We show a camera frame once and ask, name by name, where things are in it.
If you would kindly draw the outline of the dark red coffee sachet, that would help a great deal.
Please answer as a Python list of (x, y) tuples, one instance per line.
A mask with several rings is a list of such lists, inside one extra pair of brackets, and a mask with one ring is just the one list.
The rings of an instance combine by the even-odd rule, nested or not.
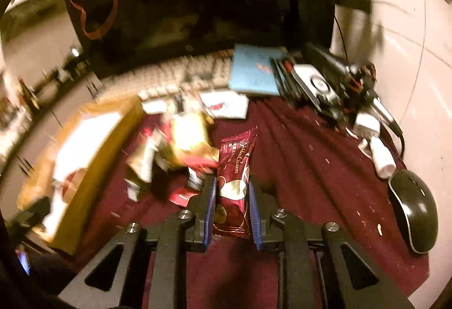
[(237, 238), (250, 235), (247, 193), (256, 140), (257, 128), (254, 127), (221, 141), (217, 169), (218, 197), (213, 220), (214, 233), (218, 235)]

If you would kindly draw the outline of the dark red table cloth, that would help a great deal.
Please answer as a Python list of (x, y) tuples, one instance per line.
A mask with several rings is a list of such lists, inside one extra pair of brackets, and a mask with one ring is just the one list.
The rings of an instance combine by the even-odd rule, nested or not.
[[(251, 174), (280, 207), (309, 223), (339, 224), (397, 284), (412, 294), (429, 275), (427, 255), (415, 255), (398, 229), (387, 184), (354, 138), (328, 127), (313, 109), (294, 109), (277, 97), (250, 102), (244, 121), (220, 119), (211, 142), (257, 130)], [(128, 223), (143, 226), (178, 211), (171, 193), (187, 185), (185, 171), (156, 176), (138, 202), (127, 197), (125, 160), (137, 135), (119, 152), (77, 254), (80, 270)], [(206, 253), (187, 258), (189, 308), (275, 308), (277, 258), (259, 253), (249, 239), (214, 236)]]

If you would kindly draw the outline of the gold foil snack packet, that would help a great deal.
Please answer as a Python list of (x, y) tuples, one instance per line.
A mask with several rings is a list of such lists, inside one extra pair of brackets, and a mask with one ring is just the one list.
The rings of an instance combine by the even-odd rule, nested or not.
[(169, 116), (143, 132), (137, 149), (126, 160), (126, 183), (135, 189), (153, 182), (163, 172), (189, 168), (210, 173), (218, 167), (219, 150), (208, 137), (208, 117), (201, 111)]

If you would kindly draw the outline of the red and white small sachet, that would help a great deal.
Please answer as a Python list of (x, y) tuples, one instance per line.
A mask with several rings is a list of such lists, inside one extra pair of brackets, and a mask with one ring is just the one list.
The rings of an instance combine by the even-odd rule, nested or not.
[(214, 119), (246, 119), (249, 99), (232, 90), (200, 94), (206, 112)]

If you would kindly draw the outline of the gold-edged white tray box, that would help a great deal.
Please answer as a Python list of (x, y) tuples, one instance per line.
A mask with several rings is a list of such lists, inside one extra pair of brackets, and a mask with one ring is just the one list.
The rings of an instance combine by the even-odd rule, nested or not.
[(144, 118), (137, 95), (86, 103), (41, 152), (17, 206), (23, 211), (38, 198), (49, 196), (51, 212), (39, 233), (50, 248), (76, 254), (105, 178)]

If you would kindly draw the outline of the white charger plug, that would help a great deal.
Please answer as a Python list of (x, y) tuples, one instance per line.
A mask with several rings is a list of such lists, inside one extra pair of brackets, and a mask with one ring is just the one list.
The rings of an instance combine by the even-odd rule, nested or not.
[(352, 128), (352, 132), (361, 139), (359, 148), (371, 158), (376, 174), (381, 179), (389, 179), (396, 170), (396, 164), (392, 153), (380, 139), (380, 130), (380, 122), (366, 111), (357, 114)]

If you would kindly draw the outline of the white black power bank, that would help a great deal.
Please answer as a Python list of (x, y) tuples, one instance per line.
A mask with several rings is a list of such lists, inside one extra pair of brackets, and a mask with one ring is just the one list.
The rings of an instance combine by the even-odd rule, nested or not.
[(292, 75), (315, 106), (336, 106), (339, 104), (339, 97), (336, 92), (314, 66), (294, 64)]

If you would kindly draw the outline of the black pens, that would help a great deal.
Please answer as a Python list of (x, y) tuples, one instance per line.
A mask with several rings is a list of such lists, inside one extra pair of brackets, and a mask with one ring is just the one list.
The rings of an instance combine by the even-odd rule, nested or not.
[(303, 99), (303, 92), (291, 74), (288, 64), (290, 62), (285, 59), (270, 59), (270, 66), (279, 94), (288, 102), (299, 103)]

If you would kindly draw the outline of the black computer mouse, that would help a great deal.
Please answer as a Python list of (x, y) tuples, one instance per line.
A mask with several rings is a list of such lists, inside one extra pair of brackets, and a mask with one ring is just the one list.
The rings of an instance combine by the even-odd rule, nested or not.
[(427, 184), (413, 171), (401, 169), (388, 180), (389, 197), (402, 237), (412, 252), (422, 255), (438, 238), (438, 208)]

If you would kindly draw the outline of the white mechanical keyboard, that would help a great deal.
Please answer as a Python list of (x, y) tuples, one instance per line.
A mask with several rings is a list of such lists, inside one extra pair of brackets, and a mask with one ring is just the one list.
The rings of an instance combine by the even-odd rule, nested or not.
[(100, 100), (134, 95), (142, 100), (170, 97), (179, 91), (226, 89), (232, 53), (185, 56), (138, 67), (103, 81)]

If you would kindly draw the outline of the light blue booklet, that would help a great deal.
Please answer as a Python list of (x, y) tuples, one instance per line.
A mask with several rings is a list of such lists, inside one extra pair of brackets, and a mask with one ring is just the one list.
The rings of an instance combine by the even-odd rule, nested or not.
[(234, 46), (228, 88), (254, 96), (278, 96), (271, 62), (283, 59), (286, 54), (284, 47)]

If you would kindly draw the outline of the black computer monitor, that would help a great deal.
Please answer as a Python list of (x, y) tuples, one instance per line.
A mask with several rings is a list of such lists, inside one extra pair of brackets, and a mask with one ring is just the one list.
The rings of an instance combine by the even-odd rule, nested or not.
[(99, 78), (237, 44), (329, 46), (333, 0), (64, 0)]

